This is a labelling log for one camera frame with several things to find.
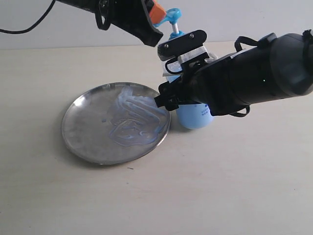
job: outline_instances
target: white table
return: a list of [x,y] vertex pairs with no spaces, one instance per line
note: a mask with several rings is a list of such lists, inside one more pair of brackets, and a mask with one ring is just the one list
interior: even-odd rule
[[173,112],[165,141],[128,164],[69,154],[60,122],[77,96],[116,81],[157,89],[161,74],[144,46],[0,51],[0,235],[311,234],[313,95],[196,131]]

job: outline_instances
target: stainless steel plate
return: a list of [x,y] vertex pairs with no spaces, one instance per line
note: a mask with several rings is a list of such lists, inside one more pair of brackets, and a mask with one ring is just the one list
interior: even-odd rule
[[163,128],[160,128],[154,139],[150,139],[150,143],[137,141],[132,144],[130,140],[130,144],[125,146],[112,138],[111,133],[117,124],[112,122],[112,114],[109,115],[108,110],[112,110],[112,105],[125,88],[131,88],[134,97],[159,95],[153,89],[135,83],[111,83],[84,93],[71,104],[62,121],[63,139],[72,153],[88,162],[113,165],[138,159],[151,152],[164,140],[171,120],[169,112],[165,109],[160,121],[160,127]]

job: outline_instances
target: orange part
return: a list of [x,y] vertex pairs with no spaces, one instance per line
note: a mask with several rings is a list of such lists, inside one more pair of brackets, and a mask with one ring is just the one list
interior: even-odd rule
[[149,16],[152,21],[152,24],[158,24],[160,23],[164,17],[166,16],[166,11],[164,8],[158,4],[156,1],[154,1],[154,6],[152,7]]

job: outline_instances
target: blue bottle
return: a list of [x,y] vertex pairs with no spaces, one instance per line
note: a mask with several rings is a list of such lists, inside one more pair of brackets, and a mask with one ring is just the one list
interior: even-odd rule
[[[178,8],[173,8],[167,11],[166,17],[155,26],[159,26],[162,23],[169,21],[173,27],[173,33],[170,36],[170,40],[176,37],[183,35],[184,33],[178,30],[177,21],[181,17],[181,12]],[[165,69],[165,63],[163,64],[164,74],[166,80],[173,82],[179,76],[168,74]],[[178,62],[168,65],[170,71],[181,71],[180,64]],[[188,129],[199,129],[207,126],[212,120],[210,109],[206,104],[188,104],[188,105],[179,105],[179,108],[176,109],[176,114],[178,116],[179,122],[182,126]]]

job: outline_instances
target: transparent liquid smear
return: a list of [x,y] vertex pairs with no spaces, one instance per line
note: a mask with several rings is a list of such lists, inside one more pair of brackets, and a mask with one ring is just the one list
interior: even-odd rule
[[126,147],[153,143],[166,125],[166,114],[152,97],[133,96],[133,89],[125,86],[107,111],[114,126],[110,138]]

